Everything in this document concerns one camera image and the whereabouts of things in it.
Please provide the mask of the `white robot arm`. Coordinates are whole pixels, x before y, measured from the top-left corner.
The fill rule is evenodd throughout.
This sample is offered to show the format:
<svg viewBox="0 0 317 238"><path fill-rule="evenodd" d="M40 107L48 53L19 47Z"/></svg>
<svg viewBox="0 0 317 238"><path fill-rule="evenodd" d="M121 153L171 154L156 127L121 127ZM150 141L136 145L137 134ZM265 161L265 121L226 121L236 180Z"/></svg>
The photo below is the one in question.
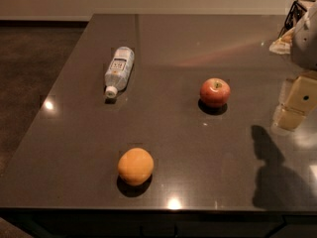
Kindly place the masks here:
<svg viewBox="0 0 317 238"><path fill-rule="evenodd" d="M317 107L317 1L295 0L278 38L269 46L277 55L288 55L303 69L282 85L273 125L295 130Z"/></svg>

